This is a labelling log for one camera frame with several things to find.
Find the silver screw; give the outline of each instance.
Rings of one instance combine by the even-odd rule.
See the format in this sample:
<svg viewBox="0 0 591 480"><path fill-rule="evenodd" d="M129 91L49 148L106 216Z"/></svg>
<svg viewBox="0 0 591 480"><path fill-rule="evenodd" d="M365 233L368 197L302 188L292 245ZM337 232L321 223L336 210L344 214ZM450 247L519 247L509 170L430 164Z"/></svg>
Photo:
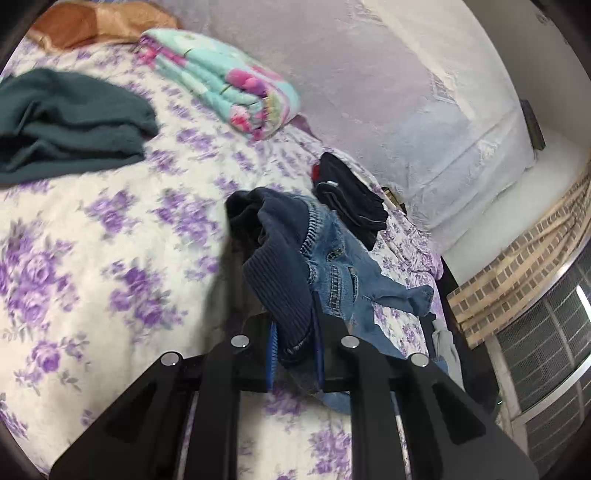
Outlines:
<svg viewBox="0 0 591 480"><path fill-rule="evenodd" d="M359 346L359 339L353 335L347 335L341 338L340 344L347 348L357 348Z"/></svg>
<svg viewBox="0 0 591 480"><path fill-rule="evenodd" d="M248 344L251 343L251 341L246 335L236 335L232 337L230 343L236 348L244 348L248 346Z"/></svg>
<svg viewBox="0 0 591 480"><path fill-rule="evenodd" d="M166 352L163 356L160 357L160 361L162 362L162 364L167 367L176 365L179 360L180 358L178 354L174 352Z"/></svg>
<svg viewBox="0 0 591 480"><path fill-rule="evenodd" d="M410 361L417 367L426 367L429 364L429 357L424 353L413 353Z"/></svg>

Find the blue denim garment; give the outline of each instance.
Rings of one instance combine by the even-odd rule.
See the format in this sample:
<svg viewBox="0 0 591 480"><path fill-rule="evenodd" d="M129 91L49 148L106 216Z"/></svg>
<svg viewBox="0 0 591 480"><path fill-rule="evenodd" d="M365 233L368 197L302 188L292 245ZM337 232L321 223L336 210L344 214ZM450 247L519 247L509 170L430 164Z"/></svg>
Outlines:
<svg viewBox="0 0 591 480"><path fill-rule="evenodd" d="M277 323L284 363L310 340L312 291L325 313L388 355L397 350L374 323L371 302L417 316L429 311L430 286L406 289L381 275L336 214L312 198L257 188L234 192L226 210L232 236L252 250L244 276Z"/></svg>

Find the dark green garment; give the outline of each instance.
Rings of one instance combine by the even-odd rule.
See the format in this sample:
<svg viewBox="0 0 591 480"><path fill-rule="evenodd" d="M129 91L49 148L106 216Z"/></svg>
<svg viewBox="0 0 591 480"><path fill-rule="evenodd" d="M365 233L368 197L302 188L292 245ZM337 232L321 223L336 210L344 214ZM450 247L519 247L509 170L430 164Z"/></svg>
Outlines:
<svg viewBox="0 0 591 480"><path fill-rule="evenodd" d="M36 69L0 83L0 184L144 159L158 134L147 100L104 80Z"/></svg>

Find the orange brown fabric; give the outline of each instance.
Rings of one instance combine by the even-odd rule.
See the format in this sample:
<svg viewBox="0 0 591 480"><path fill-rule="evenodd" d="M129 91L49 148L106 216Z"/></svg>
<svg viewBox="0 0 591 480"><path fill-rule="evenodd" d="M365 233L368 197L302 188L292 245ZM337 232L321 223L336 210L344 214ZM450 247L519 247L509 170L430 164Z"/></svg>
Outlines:
<svg viewBox="0 0 591 480"><path fill-rule="evenodd" d="M447 299L474 348L515 320L544 291L591 230L591 164L529 230Z"/></svg>
<svg viewBox="0 0 591 480"><path fill-rule="evenodd" d="M134 43L150 28L180 28L179 21L147 2L53 5L33 24L27 37L52 52L94 43Z"/></svg>

